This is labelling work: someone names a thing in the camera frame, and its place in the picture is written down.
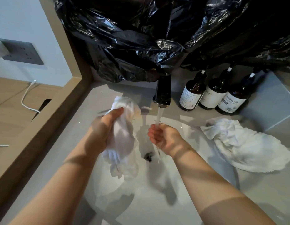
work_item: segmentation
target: hand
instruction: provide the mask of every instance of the hand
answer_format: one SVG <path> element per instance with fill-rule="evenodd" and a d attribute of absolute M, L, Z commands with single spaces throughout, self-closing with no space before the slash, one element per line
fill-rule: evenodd
<path fill-rule="evenodd" d="M 177 129 L 166 125 L 159 124 L 158 127 L 152 124 L 148 129 L 150 141 L 160 148 L 166 155 L 173 156 L 180 146 L 187 143 L 177 131 Z"/>
<path fill-rule="evenodd" d="M 86 147 L 97 149 L 99 153 L 105 150 L 107 137 L 114 121 L 124 112 L 124 108 L 113 109 L 104 116 L 99 116 L 92 122 L 86 137 Z"/>

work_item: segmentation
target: wooden frame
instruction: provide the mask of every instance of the wooden frame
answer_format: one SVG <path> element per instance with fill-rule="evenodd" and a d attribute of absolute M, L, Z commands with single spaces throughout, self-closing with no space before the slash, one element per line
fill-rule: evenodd
<path fill-rule="evenodd" d="M 39 0 L 72 73 L 72 78 L 0 155 L 0 207 L 42 152 L 79 97 L 93 81 L 90 66 L 71 46 L 52 0 Z"/>

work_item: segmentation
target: white sink basin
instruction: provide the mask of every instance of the white sink basin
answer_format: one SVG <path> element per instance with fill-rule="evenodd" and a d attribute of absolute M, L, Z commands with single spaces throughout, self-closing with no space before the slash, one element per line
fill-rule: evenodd
<path fill-rule="evenodd" d="M 152 162 L 143 159 L 146 153 L 154 151 L 155 146 L 150 142 L 147 131 L 155 119 L 155 116 L 144 115 L 133 121 L 139 141 L 139 146 L 135 148 L 139 173 L 133 181 L 113 178 L 109 164 L 102 156 L 95 164 L 85 198 L 97 216 L 107 221 L 105 224 L 201 224 L 172 158 L 164 154 L 160 162 L 156 157 L 152 158 Z M 176 128 L 206 162 L 236 185 L 233 167 L 218 154 L 214 142 L 208 140 L 199 128 L 164 117 L 161 122 Z"/>

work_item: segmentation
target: wet white cloth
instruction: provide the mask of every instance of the wet white cloth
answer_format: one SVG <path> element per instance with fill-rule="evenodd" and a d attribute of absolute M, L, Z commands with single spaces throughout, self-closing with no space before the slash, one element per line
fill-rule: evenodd
<path fill-rule="evenodd" d="M 124 112 L 116 119 L 102 156 L 111 164 L 111 175 L 118 178 L 124 175 L 124 180 L 127 181 L 135 178 L 139 170 L 134 151 L 137 142 L 133 136 L 131 122 L 136 116 L 141 115 L 141 110 L 132 99 L 117 96 L 111 110 L 120 107 L 124 108 Z"/>
<path fill-rule="evenodd" d="M 210 119 L 211 126 L 201 126 L 208 139 L 236 168 L 251 172 L 282 170 L 290 161 L 290 152 L 280 140 L 265 133 L 243 128 L 239 121 Z"/>

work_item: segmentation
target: forearm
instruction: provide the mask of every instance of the forearm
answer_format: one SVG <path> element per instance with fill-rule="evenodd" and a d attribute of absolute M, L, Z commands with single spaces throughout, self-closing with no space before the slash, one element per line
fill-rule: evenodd
<path fill-rule="evenodd" d="M 98 157 L 86 148 L 87 140 L 86 135 L 11 224 L 70 224 Z"/>
<path fill-rule="evenodd" d="M 274 224 L 253 201 L 213 170 L 188 144 L 171 152 L 204 224 Z"/>

